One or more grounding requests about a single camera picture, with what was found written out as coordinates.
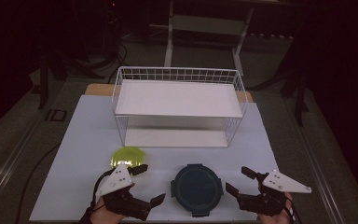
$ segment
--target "round container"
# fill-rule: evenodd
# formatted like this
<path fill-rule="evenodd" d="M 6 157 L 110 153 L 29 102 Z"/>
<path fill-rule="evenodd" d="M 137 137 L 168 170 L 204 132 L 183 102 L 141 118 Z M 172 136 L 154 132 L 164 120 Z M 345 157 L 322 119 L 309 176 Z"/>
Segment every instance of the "round container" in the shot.
<path fill-rule="evenodd" d="M 222 194 L 221 180 L 202 164 L 189 164 L 171 182 L 171 195 L 192 217 L 209 216 Z"/>

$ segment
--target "wire rack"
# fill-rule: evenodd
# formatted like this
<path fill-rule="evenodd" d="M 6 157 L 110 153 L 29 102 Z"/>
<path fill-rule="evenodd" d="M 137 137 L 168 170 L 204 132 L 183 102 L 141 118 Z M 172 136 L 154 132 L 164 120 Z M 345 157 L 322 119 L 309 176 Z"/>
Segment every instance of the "wire rack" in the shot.
<path fill-rule="evenodd" d="M 158 80 L 158 81 L 180 81 L 231 84 L 237 94 L 241 113 L 245 115 L 248 99 L 243 87 L 241 74 L 237 70 L 215 69 L 215 68 L 186 68 L 186 67 L 134 67 L 122 66 L 117 70 L 117 78 L 113 92 L 113 112 L 115 114 L 121 141 L 125 142 L 129 117 L 116 116 L 117 102 L 124 79 Z M 235 135 L 241 119 L 226 118 L 224 129 L 227 144 Z"/>

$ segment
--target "white table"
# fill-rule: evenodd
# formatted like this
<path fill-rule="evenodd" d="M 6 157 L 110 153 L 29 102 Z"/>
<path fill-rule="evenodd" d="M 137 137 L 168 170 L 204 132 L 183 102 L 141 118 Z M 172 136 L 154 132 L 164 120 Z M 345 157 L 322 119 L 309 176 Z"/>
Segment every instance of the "white table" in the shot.
<path fill-rule="evenodd" d="M 39 194 L 32 221 L 78 221 L 90 205 L 95 181 L 110 169 L 114 151 L 122 147 L 111 110 L 110 96 L 83 95 L 61 147 Z M 241 211 L 225 192 L 208 217 L 192 217 L 171 197 L 170 184 L 190 163 L 202 163 L 240 193 L 258 194 L 257 182 L 241 173 L 242 166 L 257 172 L 277 169 L 267 133 L 255 103 L 250 103 L 231 145 L 227 148 L 142 148 L 148 171 L 133 178 L 135 198 L 149 201 L 167 193 L 162 205 L 151 210 L 150 222 L 233 222 L 255 220 L 256 214 Z"/>

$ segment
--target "black cable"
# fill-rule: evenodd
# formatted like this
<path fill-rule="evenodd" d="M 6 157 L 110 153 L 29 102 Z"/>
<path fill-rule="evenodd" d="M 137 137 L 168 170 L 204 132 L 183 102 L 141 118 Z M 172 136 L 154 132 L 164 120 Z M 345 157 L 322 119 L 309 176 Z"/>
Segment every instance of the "black cable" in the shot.
<path fill-rule="evenodd" d="M 293 215 L 290 213 L 289 209 L 284 206 L 283 207 L 283 210 L 287 213 L 287 215 L 289 216 L 290 220 L 289 220 L 289 223 L 290 224 L 294 224 L 295 223 L 295 220 L 293 219 Z"/>
<path fill-rule="evenodd" d="M 115 68 L 115 70 L 112 72 L 112 74 L 110 75 L 110 77 L 107 79 L 107 84 L 110 84 L 110 80 L 112 79 L 112 77 L 115 75 L 116 71 L 118 70 L 119 67 L 121 67 L 121 65 L 124 63 L 124 61 L 126 60 L 127 58 L 127 48 L 123 45 L 123 44 L 119 44 L 123 49 L 124 49 L 124 56 L 123 56 L 123 59 L 120 60 L 119 57 L 117 57 L 117 60 L 118 60 L 118 65 L 117 67 Z"/>
<path fill-rule="evenodd" d="M 42 162 L 42 160 L 44 160 L 46 158 L 46 156 L 48 156 L 48 154 L 50 154 L 52 151 L 54 151 L 55 149 L 57 149 L 60 146 L 61 143 L 59 143 L 57 146 L 53 147 L 52 149 L 50 149 L 42 158 L 40 158 L 40 160 L 37 162 L 37 164 L 34 166 L 33 170 L 31 171 L 30 175 L 27 178 L 27 181 L 25 182 L 25 186 L 22 189 L 22 193 L 21 193 L 21 198 L 20 198 L 20 203 L 19 203 L 19 208 L 17 210 L 17 215 L 16 215 L 16 221 L 14 222 L 15 224 L 18 224 L 20 221 L 20 214 L 21 214 L 21 208 L 22 208 L 22 202 L 24 201 L 24 197 L 25 197 L 25 192 L 28 188 L 28 184 L 30 183 L 31 177 L 34 174 L 34 171 L 36 170 L 36 168 L 39 166 L 39 164 Z"/>
<path fill-rule="evenodd" d="M 295 204 L 294 204 L 293 201 L 290 200 L 288 197 L 286 197 L 286 199 L 289 200 L 289 202 L 292 204 L 293 213 L 294 213 L 295 217 L 298 219 L 298 222 L 299 222 L 300 224 L 302 224 L 303 222 L 302 222 L 302 220 L 301 220 L 301 217 L 298 215 L 298 212 L 297 212 L 297 210 L 296 210 L 296 208 L 295 208 Z"/>

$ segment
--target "metal stand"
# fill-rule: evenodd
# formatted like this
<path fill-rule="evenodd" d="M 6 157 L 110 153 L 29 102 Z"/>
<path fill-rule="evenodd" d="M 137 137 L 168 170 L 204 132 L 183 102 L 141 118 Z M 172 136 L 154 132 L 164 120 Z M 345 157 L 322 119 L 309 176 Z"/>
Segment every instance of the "metal stand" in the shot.
<path fill-rule="evenodd" d="M 254 13 L 254 8 L 248 10 L 246 21 L 233 21 L 215 18 L 204 18 L 195 16 L 177 15 L 173 13 L 173 0 L 170 1 L 170 17 L 168 24 L 168 44 L 165 53 L 164 67 L 171 67 L 173 44 L 173 30 L 186 30 L 223 35 L 238 35 L 238 45 L 232 50 L 235 69 L 243 76 L 240 52 L 246 37 L 249 24 Z"/>

